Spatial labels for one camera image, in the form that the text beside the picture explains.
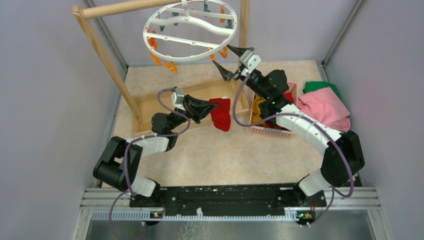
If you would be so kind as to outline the red santa sock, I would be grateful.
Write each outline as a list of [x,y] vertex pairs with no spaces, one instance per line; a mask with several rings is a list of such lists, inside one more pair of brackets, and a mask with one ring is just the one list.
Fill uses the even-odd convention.
[[211,98],[209,99],[209,102],[217,104],[217,107],[215,107],[210,113],[214,127],[223,132],[228,132],[231,128],[232,122],[230,116],[231,100],[229,98],[221,97]]

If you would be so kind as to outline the white round clip hanger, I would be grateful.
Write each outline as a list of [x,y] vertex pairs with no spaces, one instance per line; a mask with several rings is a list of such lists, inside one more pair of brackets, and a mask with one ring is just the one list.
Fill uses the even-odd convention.
[[183,0],[167,4],[144,25],[143,41],[157,66],[176,73],[178,63],[227,56],[238,31],[235,9],[222,0]]

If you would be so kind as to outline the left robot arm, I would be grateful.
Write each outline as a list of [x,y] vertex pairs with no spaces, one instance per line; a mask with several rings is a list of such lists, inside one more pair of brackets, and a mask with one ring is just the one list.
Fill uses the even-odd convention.
[[182,124],[200,124],[218,103],[196,99],[190,95],[172,94],[174,109],[158,112],[151,118],[152,133],[134,139],[112,137],[106,144],[93,168],[95,179],[141,200],[149,207],[160,202],[160,184],[138,174],[140,161],[156,153],[170,151],[179,133],[174,130]]

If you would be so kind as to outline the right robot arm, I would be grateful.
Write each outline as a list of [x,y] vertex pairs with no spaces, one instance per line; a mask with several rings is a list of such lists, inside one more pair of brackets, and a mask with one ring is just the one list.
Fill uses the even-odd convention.
[[255,54],[253,47],[228,45],[227,48],[238,56],[240,65],[232,72],[216,62],[222,78],[226,82],[241,80],[243,86],[264,99],[259,104],[260,117],[264,122],[295,133],[315,147],[323,157],[318,170],[295,184],[294,202],[307,206],[314,195],[322,190],[342,187],[347,182],[353,185],[354,174],[365,166],[359,136],[352,130],[342,132],[330,128],[298,109],[284,96],[289,89],[285,71],[275,69],[263,75],[257,69],[261,58]]

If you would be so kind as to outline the mustard yellow sock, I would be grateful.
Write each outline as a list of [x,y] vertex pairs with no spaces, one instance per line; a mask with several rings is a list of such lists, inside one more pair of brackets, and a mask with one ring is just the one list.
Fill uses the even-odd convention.
[[265,102],[266,99],[263,99],[262,97],[255,95],[253,102],[252,102],[252,108],[251,108],[251,123],[257,123],[260,122],[263,118],[260,116],[261,109],[260,104]]

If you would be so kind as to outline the pink perforated plastic basket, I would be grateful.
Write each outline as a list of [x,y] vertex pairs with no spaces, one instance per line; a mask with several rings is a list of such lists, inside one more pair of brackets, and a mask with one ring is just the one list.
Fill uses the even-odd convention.
[[[296,106],[298,101],[297,84],[294,82],[288,82],[287,84],[289,89],[285,93],[292,93],[292,96],[295,100],[295,103],[293,104]],[[250,113],[250,124],[252,124],[251,117],[252,117],[252,108]],[[289,130],[277,130],[277,129],[267,128],[264,126],[264,123],[260,123],[258,125],[249,127],[249,131],[253,134],[267,135],[267,136],[279,137],[284,139],[291,138],[294,135],[294,133]]]

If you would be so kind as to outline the green cloth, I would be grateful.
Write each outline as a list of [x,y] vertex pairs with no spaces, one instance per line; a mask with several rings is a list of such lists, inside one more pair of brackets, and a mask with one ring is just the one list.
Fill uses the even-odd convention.
[[336,94],[336,96],[341,99],[341,95],[338,88],[334,84],[326,81],[308,81],[305,83],[302,92],[306,94],[323,88],[331,88],[332,91]]

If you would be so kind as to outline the pink cloth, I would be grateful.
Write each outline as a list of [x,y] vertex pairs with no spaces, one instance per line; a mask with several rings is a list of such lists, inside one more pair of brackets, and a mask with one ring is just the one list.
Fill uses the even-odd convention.
[[299,96],[297,107],[332,129],[347,132],[351,128],[350,111],[330,87]]

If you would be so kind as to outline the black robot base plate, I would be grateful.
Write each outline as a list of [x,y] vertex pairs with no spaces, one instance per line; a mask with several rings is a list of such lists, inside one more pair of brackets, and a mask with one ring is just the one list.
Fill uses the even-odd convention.
[[159,208],[167,217],[194,216],[198,209],[206,217],[283,216],[287,208],[326,205],[322,190],[305,196],[295,183],[169,186],[129,202],[131,208]]

